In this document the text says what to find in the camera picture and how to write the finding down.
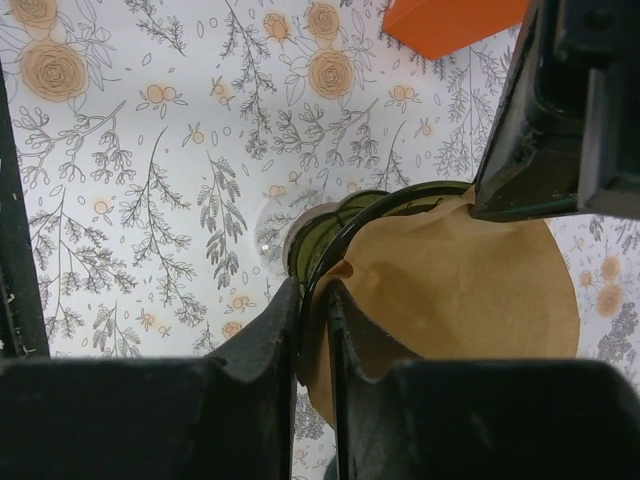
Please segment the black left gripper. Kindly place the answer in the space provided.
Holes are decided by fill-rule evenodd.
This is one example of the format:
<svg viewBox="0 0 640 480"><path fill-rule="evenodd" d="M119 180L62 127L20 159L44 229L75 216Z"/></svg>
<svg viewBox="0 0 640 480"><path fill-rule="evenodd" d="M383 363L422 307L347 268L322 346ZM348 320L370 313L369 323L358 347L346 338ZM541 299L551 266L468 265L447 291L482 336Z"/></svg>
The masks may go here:
<svg viewBox="0 0 640 480"><path fill-rule="evenodd" d="M472 215L639 216L639 5L533 1L474 180Z"/></svg>

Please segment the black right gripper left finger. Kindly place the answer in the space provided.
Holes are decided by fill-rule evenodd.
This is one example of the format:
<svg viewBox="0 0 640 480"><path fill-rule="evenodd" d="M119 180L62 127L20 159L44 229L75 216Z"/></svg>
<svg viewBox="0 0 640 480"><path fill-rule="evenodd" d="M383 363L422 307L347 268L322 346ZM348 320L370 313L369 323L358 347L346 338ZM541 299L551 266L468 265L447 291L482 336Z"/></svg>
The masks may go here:
<svg viewBox="0 0 640 480"><path fill-rule="evenodd" d="M286 279L265 310L207 356L204 459L216 479L288 479L296 400L299 287Z"/></svg>

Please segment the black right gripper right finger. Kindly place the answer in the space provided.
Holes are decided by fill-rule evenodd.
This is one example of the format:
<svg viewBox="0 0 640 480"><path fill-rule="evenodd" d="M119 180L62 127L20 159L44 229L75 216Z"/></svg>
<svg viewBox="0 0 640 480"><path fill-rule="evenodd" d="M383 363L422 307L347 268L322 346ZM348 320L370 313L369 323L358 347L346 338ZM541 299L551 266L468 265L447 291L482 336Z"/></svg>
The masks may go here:
<svg viewBox="0 0 640 480"><path fill-rule="evenodd" d="M376 325L344 283L324 294L340 479L415 479L394 363L417 356Z"/></svg>

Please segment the dark green glass jar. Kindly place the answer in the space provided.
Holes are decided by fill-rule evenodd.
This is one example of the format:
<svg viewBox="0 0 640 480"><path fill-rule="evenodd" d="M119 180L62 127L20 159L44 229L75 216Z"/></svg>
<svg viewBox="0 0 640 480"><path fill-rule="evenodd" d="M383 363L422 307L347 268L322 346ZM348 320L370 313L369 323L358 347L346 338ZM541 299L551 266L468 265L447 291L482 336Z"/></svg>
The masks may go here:
<svg viewBox="0 0 640 480"><path fill-rule="evenodd" d="M286 268L299 280L299 364L311 365L329 354L329 297L323 293L331 279L329 270L343 260L356 234L368 223L387 216L411 216L465 193L471 185L433 181L397 192L367 190L354 193L314 215L290 237ZM352 292L344 306L344 323L362 364L387 366L422 357L406 348L376 323Z"/></svg>

